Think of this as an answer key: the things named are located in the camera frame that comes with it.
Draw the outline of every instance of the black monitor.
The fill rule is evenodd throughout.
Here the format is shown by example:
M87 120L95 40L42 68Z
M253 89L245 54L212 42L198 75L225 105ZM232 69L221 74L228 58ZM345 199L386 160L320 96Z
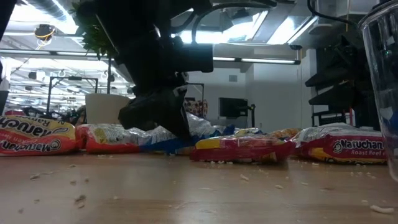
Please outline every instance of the black monitor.
M236 98L219 98L220 116L237 118L248 116L248 100Z

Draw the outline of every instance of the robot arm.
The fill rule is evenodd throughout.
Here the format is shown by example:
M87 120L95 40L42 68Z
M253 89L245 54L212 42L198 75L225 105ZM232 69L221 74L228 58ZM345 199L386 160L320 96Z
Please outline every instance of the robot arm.
M183 101L187 92L183 72L213 71L211 44L183 44L172 32L181 32L193 24L193 40L200 19L224 7L275 7L265 4L234 2L212 6L209 0L96 0L96 16L114 45L117 63L123 63L135 87L136 98L120 110L124 128L144 128L148 121L171 131L177 137L190 139ZM171 27L171 19L188 9L193 14L180 27Z

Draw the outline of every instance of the instant noodle package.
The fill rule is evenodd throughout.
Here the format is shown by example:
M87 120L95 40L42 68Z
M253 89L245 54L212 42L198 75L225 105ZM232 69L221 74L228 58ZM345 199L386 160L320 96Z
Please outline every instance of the instant noodle package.
M267 134L267 136L275 137L275 138L279 138L279 139L290 139L290 138L294 137L300 131L301 131L301 129L299 129L299 128L287 128L287 129L283 129L283 130L273 131L273 132Z
M348 164L386 163L379 131L336 123L304 129L293 141L297 143L295 155L307 159Z
M194 161L281 162L294 149L294 143L261 134L232 135L204 139L190 154Z
M77 149L71 124L26 116L0 116L0 156L56 155Z
M191 141L183 141L170 131L158 126L147 132L147 134L151 136L151 139L147 144L140 146L141 151L189 155L198 141L221 134L216 127L212 126L209 121L203 118L187 113L187 120L192 137Z
M77 144L90 154L140 152L139 145L150 136L137 128L125 130L120 124L82 124L76 128Z

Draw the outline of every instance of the maruchan ramen package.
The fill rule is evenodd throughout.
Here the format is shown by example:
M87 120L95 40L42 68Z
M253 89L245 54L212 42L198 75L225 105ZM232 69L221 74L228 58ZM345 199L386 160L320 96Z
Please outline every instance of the maruchan ramen package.
M125 130L120 124L82 124L76 128L77 144L90 154L139 152L151 136L137 128Z
M379 131L344 123L307 128L293 138L295 155L307 159L347 164L383 164L386 152Z
M262 134L222 136L199 141L190 154L194 161L281 162L294 149L294 143Z
M42 156L76 151L71 124L26 116L0 116L0 156Z

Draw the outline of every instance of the table surface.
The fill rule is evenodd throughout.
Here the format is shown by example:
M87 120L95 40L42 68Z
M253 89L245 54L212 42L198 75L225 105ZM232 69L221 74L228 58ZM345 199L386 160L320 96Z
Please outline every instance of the table surface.
M398 183L386 166L293 159L278 166L229 165L145 154L0 159L1 224L398 223L398 211L369 209L398 207ZM30 180L35 173L42 175ZM78 208L81 194L85 206Z

